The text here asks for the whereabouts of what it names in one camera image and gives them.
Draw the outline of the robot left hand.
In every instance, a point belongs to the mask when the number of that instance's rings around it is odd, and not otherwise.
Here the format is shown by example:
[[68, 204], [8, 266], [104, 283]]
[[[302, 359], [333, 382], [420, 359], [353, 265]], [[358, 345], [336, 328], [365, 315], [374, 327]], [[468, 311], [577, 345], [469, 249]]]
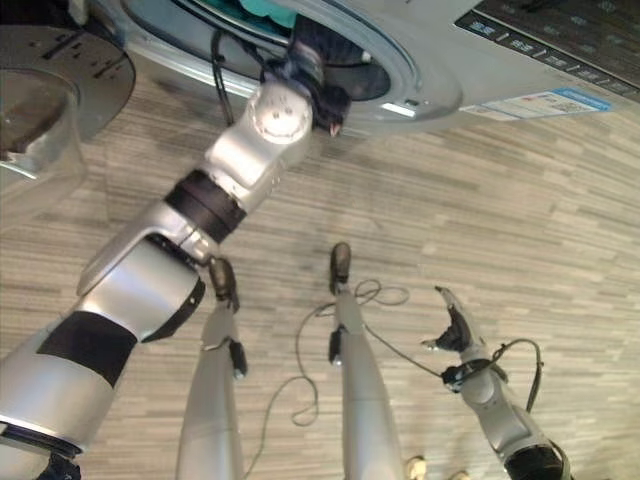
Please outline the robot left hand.
[[364, 49], [331, 28], [308, 17], [297, 15], [287, 48], [286, 58], [311, 56], [331, 68], [368, 64]]

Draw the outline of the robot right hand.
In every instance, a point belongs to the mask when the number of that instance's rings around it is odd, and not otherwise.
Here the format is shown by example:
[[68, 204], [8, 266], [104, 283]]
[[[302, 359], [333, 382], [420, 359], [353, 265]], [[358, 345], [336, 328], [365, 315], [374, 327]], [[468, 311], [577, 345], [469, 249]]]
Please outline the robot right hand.
[[435, 290], [445, 302], [450, 324], [440, 336], [423, 340], [421, 345], [431, 351], [455, 352], [463, 363], [488, 360], [490, 354], [486, 341], [458, 297], [447, 287], [435, 286]]

